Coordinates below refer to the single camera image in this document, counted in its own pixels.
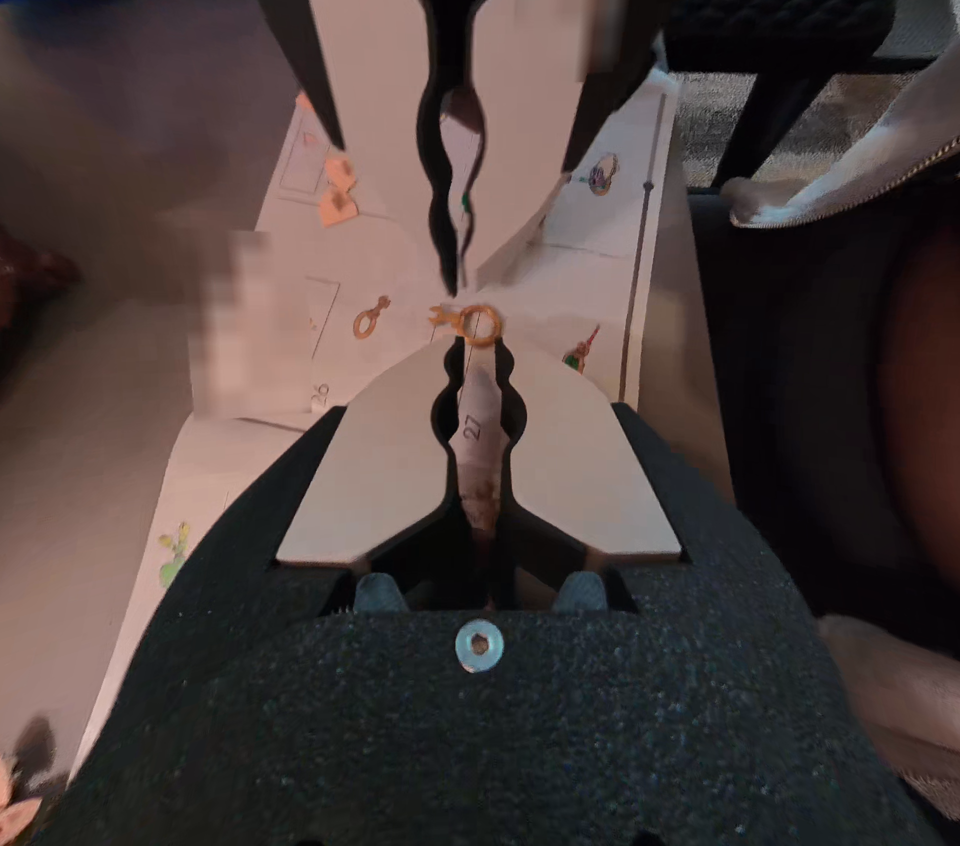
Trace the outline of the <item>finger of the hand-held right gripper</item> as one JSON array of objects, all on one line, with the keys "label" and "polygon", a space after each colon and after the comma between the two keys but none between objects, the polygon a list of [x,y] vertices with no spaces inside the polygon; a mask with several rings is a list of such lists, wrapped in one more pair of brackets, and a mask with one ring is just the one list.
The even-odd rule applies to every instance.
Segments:
[{"label": "finger of the hand-held right gripper", "polygon": [[503,277],[557,193],[590,57],[592,1],[486,0],[476,12],[470,75],[484,141],[469,190],[469,286]]},{"label": "finger of the hand-held right gripper", "polygon": [[460,82],[460,0],[309,0],[342,148],[448,296],[458,292],[441,112]]}]

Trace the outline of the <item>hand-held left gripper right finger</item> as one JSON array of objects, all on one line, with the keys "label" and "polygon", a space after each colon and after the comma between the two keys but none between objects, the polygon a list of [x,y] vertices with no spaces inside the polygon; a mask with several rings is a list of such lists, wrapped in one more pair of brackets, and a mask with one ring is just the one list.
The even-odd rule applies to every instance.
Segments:
[{"label": "hand-held left gripper right finger", "polygon": [[522,569],[675,562],[682,545],[614,404],[537,348],[495,344],[503,455],[496,548]]}]

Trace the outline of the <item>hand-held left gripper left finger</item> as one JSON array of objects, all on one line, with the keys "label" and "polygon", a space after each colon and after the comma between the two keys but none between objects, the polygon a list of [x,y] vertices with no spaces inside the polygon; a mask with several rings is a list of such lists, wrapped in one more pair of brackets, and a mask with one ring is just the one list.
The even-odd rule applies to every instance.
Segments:
[{"label": "hand-held left gripper left finger", "polygon": [[351,400],[277,552],[284,565],[352,566],[436,510],[449,455],[431,411],[448,387],[439,338]]}]

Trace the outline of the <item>gold ring toy piece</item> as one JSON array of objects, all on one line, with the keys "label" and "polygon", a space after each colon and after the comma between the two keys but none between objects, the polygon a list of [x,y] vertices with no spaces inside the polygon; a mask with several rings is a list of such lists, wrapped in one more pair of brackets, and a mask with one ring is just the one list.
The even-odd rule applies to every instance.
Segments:
[{"label": "gold ring toy piece", "polygon": [[449,329],[454,336],[462,338],[465,345],[475,348],[494,346],[503,333],[501,315],[485,303],[457,308],[436,304],[429,308],[428,322],[435,329]]}]

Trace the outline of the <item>white instruction booklet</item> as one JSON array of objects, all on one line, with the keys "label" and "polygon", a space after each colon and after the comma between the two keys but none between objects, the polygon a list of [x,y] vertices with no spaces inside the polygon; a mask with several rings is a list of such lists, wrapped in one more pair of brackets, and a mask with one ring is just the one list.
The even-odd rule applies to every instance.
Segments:
[{"label": "white instruction booklet", "polygon": [[[589,57],[610,59],[616,0],[592,0]],[[585,64],[581,96],[586,84]],[[661,194],[643,205],[645,180],[663,180],[678,84],[653,65],[610,113],[505,274],[468,285],[462,265],[473,237],[470,189],[483,132],[440,113],[452,167],[449,212],[458,241],[458,292],[451,297],[370,180],[335,147],[316,113],[297,108],[272,177],[275,195],[300,195],[318,210],[330,184],[325,160],[349,158],[349,192],[359,216],[324,228],[319,276],[282,257],[279,220],[261,209],[257,230],[230,247],[226,268],[209,274],[198,360],[191,363],[195,412],[177,436],[164,474],[141,567],[110,664],[71,770],[90,756],[154,612],[178,572],[266,467],[333,408],[346,408],[376,377],[454,334],[428,322],[428,309],[485,304],[503,320],[508,346],[534,347],[557,360],[587,353],[585,378],[610,401],[639,396],[642,334],[652,277]]]}]

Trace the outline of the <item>grey zip jacket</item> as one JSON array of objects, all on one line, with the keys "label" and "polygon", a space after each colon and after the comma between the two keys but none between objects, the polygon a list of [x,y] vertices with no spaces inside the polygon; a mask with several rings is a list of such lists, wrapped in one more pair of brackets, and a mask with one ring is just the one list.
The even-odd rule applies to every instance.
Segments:
[{"label": "grey zip jacket", "polygon": [[957,166],[958,155],[959,41],[954,39],[820,177],[803,186],[733,178],[719,194],[736,228],[800,227],[879,200],[935,167]]}]

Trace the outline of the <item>person's bare leg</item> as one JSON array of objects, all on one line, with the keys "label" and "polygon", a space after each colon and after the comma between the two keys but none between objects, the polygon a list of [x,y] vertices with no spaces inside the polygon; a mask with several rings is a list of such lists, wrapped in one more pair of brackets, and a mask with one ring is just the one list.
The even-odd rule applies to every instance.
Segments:
[{"label": "person's bare leg", "polygon": [[926,240],[895,277],[877,367],[897,504],[936,572],[959,586],[959,247]]}]

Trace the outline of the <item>pale pink object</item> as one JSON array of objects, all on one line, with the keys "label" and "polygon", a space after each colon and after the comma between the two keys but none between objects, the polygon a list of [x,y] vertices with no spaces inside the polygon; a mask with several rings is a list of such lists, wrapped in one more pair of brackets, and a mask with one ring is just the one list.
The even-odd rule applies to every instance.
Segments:
[{"label": "pale pink object", "polygon": [[34,716],[1,755],[1,844],[28,844],[59,802],[68,773],[57,768],[49,718]]}]

